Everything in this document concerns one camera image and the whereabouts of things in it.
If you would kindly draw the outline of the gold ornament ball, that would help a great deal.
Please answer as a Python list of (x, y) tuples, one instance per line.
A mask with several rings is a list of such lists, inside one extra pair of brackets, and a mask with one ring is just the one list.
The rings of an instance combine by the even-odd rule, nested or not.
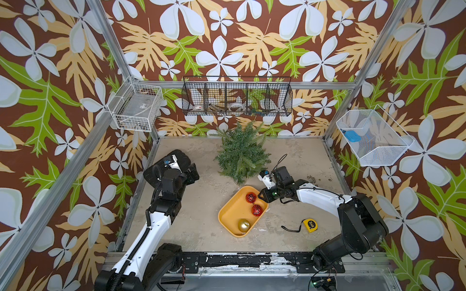
[(241, 233), (246, 233), (250, 230), (251, 223), (247, 219), (240, 219), (237, 226)]

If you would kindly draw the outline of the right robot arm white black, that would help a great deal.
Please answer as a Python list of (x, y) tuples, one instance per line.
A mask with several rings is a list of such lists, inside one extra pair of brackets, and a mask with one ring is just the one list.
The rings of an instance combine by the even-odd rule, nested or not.
[(337, 194), (303, 179), (294, 180), (285, 166), (271, 172), (262, 170), (258, 179), (265, 185), (258, 197), (267, 203), (286, 198), (288, 202), (316, 206), (339, 219), (341, 233), (312, 251), (311, 265), (318, 272), (331, 269), (347, 255), (367, 253), (389, 233), (379, 212), (364, 194)]

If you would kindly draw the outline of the red ornament with gold cap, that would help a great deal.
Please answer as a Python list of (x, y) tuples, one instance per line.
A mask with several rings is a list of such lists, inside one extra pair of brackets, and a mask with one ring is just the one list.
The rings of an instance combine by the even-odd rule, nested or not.
[(248, 203), (254, 204), (257, 200), (257, 195), (255, 193), (250, 192), (246, 194), (245, 199)]

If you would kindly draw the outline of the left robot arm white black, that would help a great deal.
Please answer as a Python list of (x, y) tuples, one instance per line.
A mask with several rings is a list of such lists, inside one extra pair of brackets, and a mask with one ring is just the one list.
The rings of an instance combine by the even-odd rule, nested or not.
[(200, 178), (196, 165), (175, 149), (146, 169), (143, 177), (154, 188), (144, 228), (119, 262), (100, 272), (96, 291), (161, 291), (162, 277), (183, 267), (182, 247), (160, 241), (182, 208), (186, 187)]

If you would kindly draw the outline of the yellow plastic tray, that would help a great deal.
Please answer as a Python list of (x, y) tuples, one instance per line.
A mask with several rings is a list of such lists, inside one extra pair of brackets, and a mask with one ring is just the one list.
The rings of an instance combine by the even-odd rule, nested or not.
[[(263, 213), (260, 217), (255, 217), (251, 208), (254, 204), (246, 201), (245, 196), (248, 193), (255, 193), (257, 200), (254, 204), (260, 205), (263, 208)], [(220, 210), (218, 220), (220, 224), (236, 238), (243, 238), (254, 228), (257, 222), (263, 217), (268, 210), (269, 204), (258, 198), (259, 191), (252, 186), (242, 187)], [(241, 233), (238, 229), (240, 219), (247, 219), (251, 223), (251, 228), (246, 233)]]

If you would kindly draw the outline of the red faceted ornament ball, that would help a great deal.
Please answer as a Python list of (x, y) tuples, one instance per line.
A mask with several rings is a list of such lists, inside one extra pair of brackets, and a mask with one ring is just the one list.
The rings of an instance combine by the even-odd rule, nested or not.
[(260, 205), (254, 204), (251, 208), (251, 212), (255, 217), (260, 217), (263, 213), (263, 208)]

